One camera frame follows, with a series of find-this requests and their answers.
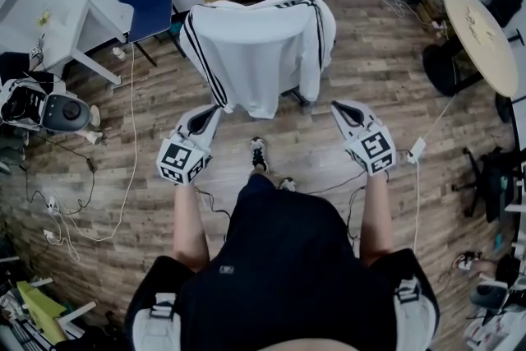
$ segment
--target black chair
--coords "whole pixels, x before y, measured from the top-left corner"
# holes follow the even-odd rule
[[[128,33],[128,41],[132,42],[141,53],[154,66],[157,63],[141,47],[138,41],[151,36],[156,36],[166,32],[168,37],[175,44],[179,53],[185,58],[186,54],[182,51],[175,35],[170,31],[172,25],[172,10],[178,15],[178,10],[173,5],[172,0],[118,0],[133,7],[133,18],[131,19],[131,29]]]
[[[519,11],[523,0],[491,0],[487,10],[493,15],[499,25],[507,26],[515,13]]]
[[[490,154],[483,155],[482,171],[477,161],[468,148],[463,152],[469,157],[469,161],[475,175],[475,182],[458,187],[453,185],[453,192],[465,189],[475,189],[475,196],[469,208],[464,210],[466,217],[472,217],[475,213],[478,201],[482,198],[486,202],[486,220],[491,223],[500,218],[501,212],[514,199],[514,176],[522,178],[520,172],[515,172],[514,167],[519,166],[519,157],[515,152],[502,153],[502,149],[496,147]]]

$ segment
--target wooden floor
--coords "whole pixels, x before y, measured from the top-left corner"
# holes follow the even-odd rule
[[[215,196],[215,208],[231,210],[236,195],[251,169],[249,140],[263,136],[269,145],[270,165],[276,173],[293,177],[301,192],[337,185],[359,173],[342,147],[343,140],[330,114],[333,99],[355,99],[367,103],[390,129],[397,148],[410,149],[424,136],[449,99],[439,95],[422,69],[421,51],[433,41],[413,15],[398,19],[380,0],[326,0],[335,14],[338,34],[333,62],[321,82],[320,97],[301,109],[293,100],[282,99],[274,120],[255,120],[238,111],[224,114],[213,143],[214,159],[199,176],[196,185]],[[90,314],[102,321],[107,310],[122,317],[137,285],[160,254],[172,246],[173,186],[161,179],[155,158],[161,140],[173,129],[181,113],[210,102],[210,90],[192,64],[179,56],[167,40],[144,42],[158,61],[152,67],[136,52],[134,107],[139,159],[136,176],[112,240],[93,242],[76,231],[69,218],[71,240],[81,258],[75,263],[68,247],[46,248],[43,230],[58,236],[57,223],[44,211],[37,197],[25,198],[25,176],[16,169],[12,177],[0,176],[0,208],[7,231],[25,262],[33,260],[38,274],[52,276],[54,292],[64,300],[81,305],[98,303]],[[54,136],[53,140],[88,155],[97,168],[90,205],[73,216],[80,230],[97,238],[111,235],[119,221],[122,200],[134,162],[134,136],[130,113],[131,50],[125,62],[107,48],[94,59],[122,76],[112,86],[92,71],[73,67],[68,89],[88,104],[97,104],[102,115],[104,142],[87,145],[78,136]],[[476,156],[489,152],[496,143],[513,145],[512,129],[497,117],[494,93],[486,82],[458,95],[445,116],[426,139],[420,164],[420,223],[417,255],[441,305],[441,325],[434,350],[466,349],[462,341],[465,318],[475,309],[468,291],[477,279],[466,274],[440,275],[450,268],[455,256],[466,250],[491,252],[499,227],[487,224],[483,206],[473,219],[463,217],[472,192],[453,193],[451,185],[471,180],[462,149],[468,145]],[[28,149],[29,190],[58,196],[62,210],[76,210],[77,199],[87,200],[91,185],[85,161],[56,146],[32,141]],[[417,207],[416,169],[400,164],[390,170],[390,202],[398,247],[411,247]],[[343,217],[349,212],[352,191],[364,177],[324,193]],[[363,208],[363,191],[353,204],[351,227],[358,233]],[[207,201],[202,216],[212,254],[223,243],[228,221],[212,214]],[[62,235],[67,235],[62,226]],[[501,253],[509,249],[510,240]],[[360,309],[349,309],[360,312]]]

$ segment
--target foot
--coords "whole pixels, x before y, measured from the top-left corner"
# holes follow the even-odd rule
[[[9,167],[9,164],[6,164],[2,161],[0,161],[0,173],[7,174],[8,176],[11,175],[11,167]]]
[[[92,105],[90,107],[90,123],[93,127],[99,127],[100,126],[100,111],[99,107],[96,105]]]
[[[453,267],[460,270],[470,270],[471,265],[481,258],[482,252],[464,252],[454,260]]]
[[[88,132],[84,137],[88,140],[88,142],[95,145],[102,137],[102,132]]]
[[[281,189],[281,190],[288,190],[289,192],[295,192],[296,191],[296,183],[294,182],[292,177],[286,177],[279,184],[279,189]]]
[[[270,173],[269,163],[266,160],[266,144],[260,137],[256,136],[250,142],[252,151],[252,165],[261,168],[265,173]]]

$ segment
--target blue chair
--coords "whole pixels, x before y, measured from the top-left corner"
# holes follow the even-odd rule
[[[133,7],[131,29],[128,33],[128,41],[132,42],[154,66],[157,63],[141,47],[138,41],[156,36],[162,32],[168,36],[177,47],[179,53],[185,58],[187,55],[182,51],[177,39],[170,31],[172,25],[172,10],[178,14],[172,0],[118,0]]]

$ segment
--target round table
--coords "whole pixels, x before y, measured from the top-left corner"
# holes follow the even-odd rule
[[[478,0],[444,0],[445,10],[455,36],[442,46],[428,45],[422,60],[427,77],[443,95],[453,96],[484,78],[500,95],[511,97],[517,91],[519,73],[510,43],[495,18]],[[490,44],[481,43],[471,30],[468,11],[492,32]],[[460,80],[453,65],[453,56],[460,50],[473,61],[478,72]]]

